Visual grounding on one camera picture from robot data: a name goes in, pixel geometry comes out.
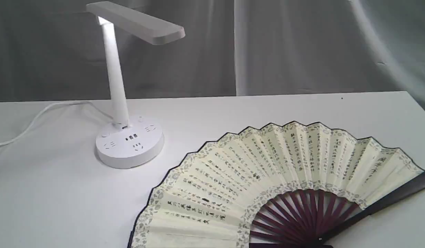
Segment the power cord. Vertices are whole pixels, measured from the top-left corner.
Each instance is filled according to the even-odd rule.
[[[43,110],[41,110],[34,118],[33,120],[30,122],[30,124],[26,127],[26,129],[20,133],[18,136],[16,136],[13,139],[10,139],[8,141],[4,141],[0,143],[0,146],[5,146],[8,145],[10,143],[15,142],[16,140],[18,140],[19,138],[23,137],[28,130],[33,126],[33,124],[35,123],[35,121],[43,114],[45,113],[47,110],[51,109],[54,106],[57,105],[79,105],[79,104],[90,104],[93,108],[95,108],[99,113],[103,114],[104,116],[107,116],[110,119],[113,119],[113,117],[107,113],[105,113],[104,111],[100,110],[99,108],[97,108],[92,102],[89,101],[75,101],[75,102],[55,102],[52,104],[47,105]]]

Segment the lamp head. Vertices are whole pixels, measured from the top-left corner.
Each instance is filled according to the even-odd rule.
[[[150,44],[167,44],[185,36],[184,28],[171,22],[112,3],[86,5],[87,11],[98,16],[100,25],[113,23]]]

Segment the decorative fan border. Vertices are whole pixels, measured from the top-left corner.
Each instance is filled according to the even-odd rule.
[[[212,140],[212,141],[206,141],[197,151],[195,151],[195,152],[189,152],[189,153],[187,153],[184,157],[183,157],[183,159],[181,160],[181,162],[178,164],[178,165],[176,165],[175,167],[173,167],[173,168],[170,168],[168,171],[167,171],[167,173],[165,174],[165,176],[163,177],[163,179],[162,179],[162,181],[158,184],[158,185],[156,185],[155,187],[153,187],[152,189],[151,189],[151,192],[150,192],[150,194],[149,194],[149,196],[148,196],[148,200],[147,200],[147,204],[142,208],[142,210],[138,213],[138,215],[137,215],[137,217],[135,218],[135,220],[134,220],[134,225],[133,225],[133,228],[132,228],[132,230],[131,230],[131,232],[130,232],[130,236],[129,236],[129,241],[128,241],[128,245],[127,245],[127,248],[131,248],[131,245],[132,245],[132,240],[133,240],[133,238],[134,238],[134,232],[135,232],[135,229],[136,229],[136,225],[137,225],[137,221],[139,220],[139,217],[140,217],[140,215],[143,213],[143,211],[145,211],[145,209],[149,206],[149,204],[150,204],[150,200],[151,200],[151,196],[152,196],[152,194],[153,194],[153,191],[156,189],[156,188],[158,188],[159,186],[161,186],[164,182],[165,182],[165,179],[167,178],[167,176],[169,175],[169,173],[172,171],[172,170],[174,170],[174,169],[176,169],[176,168],[178,168],[179,166],[181,166],[182,165],[182,163],[185,161],[185,159],[186,159],[186,157],[188,157],[190,154],[196,154],[196,153],[198,153],[198,152],[200,152],[208,143],[213,143],[213,142],[218,142],[218,141],[220,141],[223,137],[225,137],[226,135],[229,135],[229,134],[231,134],[231,135],[240,135],[241,133],[243,133],[243,132],[245,132],[247,129],[254,129],[254,130],[258,130],[258,131],[262,131],[265,127],[267,127],[267,126],[269,126],[269,125],[275,125],[275,126],[277,126],[277,127],[284,127],[284,126],[287,126],[287,125],[289,125],[289,124],[291,124],[291,123],[297,123],[297,124],[300,124],[300,125],[302,125],[302,126],[305,126],[305,127],[309,127],[309,126],[312,126],[312,125],[315,125],[315,124],[320,124],[320,125],[322,125],[322,126],[324,126],[324,127],[326,127],[326,128],[328,128],[328,129],[330,129],[330,130],[339,130],[339,131],[343,131],[343,132],[346,132],[348,135],[350,135],[351,137],[353,137],[353,138],[355,138],[357,141],[359,141],[359,140],[366,140],[366,139],[368,139],[368,138],[372,138],[374,141],[376,141],[376,143],[377,144],[379,144],[380,146],[382,146],[382,148],[385,148],[385,149],[400,149],[402,152],[403,152],[403,154],[408,158],[408,159],[410,159],[411,160],[411,162],[412,162],[412,164],[413,165],[415,165],[417,168],[419,168],[421,171],[423,171],[423,172],[425,172],[425,169],[423,169],[423,168],[421,168],[420,166],[418,166],[414,161],[413,161],[413,159],[410,157],[410,156],[408,156],[407,154],[406,154],[406,152],[404,152],[404,150],[403,149],[401,149],[400,147],[386,147],[386,146],[383,146],[378,140],[376,140],[375,138],[373,138],[372,136],[368,136],[368,137],[364,137],[364,138],[356,138],[355,136],[353,136],[350,132],[348,132],[347,130],[344,130],[344,129],[341,129],[341,128],[330,128],[330,127],[327,127],[326,125],[324,125],[322,122],[320,122],[320,121],[317,121],[317,122],[313,122],[313,123],[310,123],[310,124],[308,124],[308,125],[304,125],[304,124],[302,124],[302,123],[300,123],[300,122],[298,122],[298,121],[290,121],[290,122],[288,122],[288,123],[286,123],[286,124],[284,124],[284,125],[282,125],[282,126],[280,126],[280,125],[278,125],[278,124],[275,124],[275,123],[272,123],[272,122],[269,122],[269,123],[267,123],[266,125],[264,125],[263,127],[261,127],[260,129],[258,129],[258,128],[255,128],[255,127],[252,127],[252,126],[247,126],[246,128],[244,128],[243,130],[241,130],[239,133],[232,133],[232,132],[226,132],[225,134],[223,134],[219,139],[217,139],[217,140]],[[355,224],[355,223],[357,223],[358,221],[360,221],[362,218],[364,218],[365,216],[363,216],[363,217],[360,217],[360,215],[356,215],[355,216],[356,218],[351,218],[352,220],[349,222],[349,223],[346,223],[345,225],[342,225],[342,226],[339,226],[339,227],[337,227],[337,228],[335,228],[334,230],[332,230],[332,231],[330,231],[327,235],[326,235],[326,237],[324,238],[324,239],[321,239],[321,238],[319,238],[319,240],[317,241],[318,243],[324,243],[325,241],[327,241],[327,240],[329,240],[330,238],[332,238],[332,237],[334,237],[335,235],[337,235],[338,233],[340,233],[342,230],[344,230],[344,229],[346,229],[346,228],[348,228],[348,227],[350,227],[351,225],[353,225],[353,224]]]

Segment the desk lamp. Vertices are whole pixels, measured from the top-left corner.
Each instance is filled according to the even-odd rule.
[[[151,44],[166,44],[185,36],[183,27],[112,2],[87,4],[104,34],[105,57],[113,106],[113,122],[96,137],[99,158],[113,168],[132,168],[159,154],[162,128],[145,116],[129,116],[114,25]]]

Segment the folding fan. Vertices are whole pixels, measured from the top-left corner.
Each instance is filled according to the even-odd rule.
[[[425,189],[401,149],[321,123],[226,133],[154,187],[131,248],[316,248]],[[270,244],[250,244],[258,237]]]

